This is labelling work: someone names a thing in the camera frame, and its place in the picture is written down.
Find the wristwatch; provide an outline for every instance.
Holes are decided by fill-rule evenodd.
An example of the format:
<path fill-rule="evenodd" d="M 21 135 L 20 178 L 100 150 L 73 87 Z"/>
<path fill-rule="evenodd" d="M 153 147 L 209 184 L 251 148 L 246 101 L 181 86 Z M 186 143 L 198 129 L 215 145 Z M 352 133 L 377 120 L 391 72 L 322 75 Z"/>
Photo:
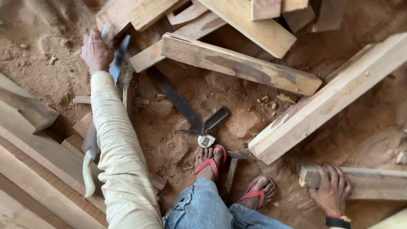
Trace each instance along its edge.
<path fill-rule="evenodd" d="M 340 215 L 328 215 L 326 217 L 326 226 L 328 227 L 342 227 L 345 229 L 350 229 L 350 218 L 347 216 Z"/>

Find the hand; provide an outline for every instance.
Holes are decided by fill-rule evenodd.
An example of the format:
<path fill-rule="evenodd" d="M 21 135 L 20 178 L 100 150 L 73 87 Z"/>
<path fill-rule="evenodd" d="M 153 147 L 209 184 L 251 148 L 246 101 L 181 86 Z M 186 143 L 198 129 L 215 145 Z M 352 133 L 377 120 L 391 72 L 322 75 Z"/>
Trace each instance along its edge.
<path fill-rule="evenodd" d="M 345 214 L 346 197 L 350 192 L 350 182 L 339 166 L 315 165 L 321 176 L 319 189 L 309 188 L 314 202 L 328 215 Z"/>
<path fill-rule="evenodd" d="M 92 76 L 97 71 L 109 71 L 109 65 L 114 59 L 113 49 L 103 41 L 99 32 L 91 30 L 90 35 L 85 34 L 81 58 L 89 67 Z"/>

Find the jeans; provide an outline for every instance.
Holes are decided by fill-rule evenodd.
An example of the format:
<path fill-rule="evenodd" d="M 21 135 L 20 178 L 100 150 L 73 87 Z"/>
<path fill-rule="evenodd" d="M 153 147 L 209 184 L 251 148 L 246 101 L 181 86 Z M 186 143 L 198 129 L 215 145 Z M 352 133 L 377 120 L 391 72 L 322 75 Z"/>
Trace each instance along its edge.
<path fill-rule="evenodd" d="M 215 183 L 206 178 L 181 192 L 163 224 L 165 229 L 291 229 L 242 205 L 232 204 L 228 209 Z"/>

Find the long sleeve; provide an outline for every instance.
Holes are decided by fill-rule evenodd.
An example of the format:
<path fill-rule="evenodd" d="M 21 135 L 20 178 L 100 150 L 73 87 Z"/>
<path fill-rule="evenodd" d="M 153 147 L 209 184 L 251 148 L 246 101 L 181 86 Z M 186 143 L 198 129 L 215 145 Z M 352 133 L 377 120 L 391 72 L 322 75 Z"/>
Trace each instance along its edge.
<path fill-rule="evenodd" d="M 105 71 L 94 73 L 91 91 L 109 228 L 164 228 L 146 160 L 113 77 Z"/>

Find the hammer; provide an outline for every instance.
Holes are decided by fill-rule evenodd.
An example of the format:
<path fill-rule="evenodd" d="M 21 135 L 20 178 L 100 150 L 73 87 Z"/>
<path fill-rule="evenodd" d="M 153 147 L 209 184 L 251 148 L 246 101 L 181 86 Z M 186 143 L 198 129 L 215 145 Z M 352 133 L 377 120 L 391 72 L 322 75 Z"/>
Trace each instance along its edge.
<path fill-rule="evenodd" d="M 227 150 L 227 153 L 228 156 L 232 158 L 232 161 L 230 162 L 228 178 L 226 179 L 225 188 L 223 189 L 222 193 L 222 200 L 224 203 L 226 203 L 229 198 L 230 189 L 232 188 L 234 175 L 236 173 L 237 161 L 239 159 L 247 159 L 245 154 L 242 154 L 236 150 Z"/>

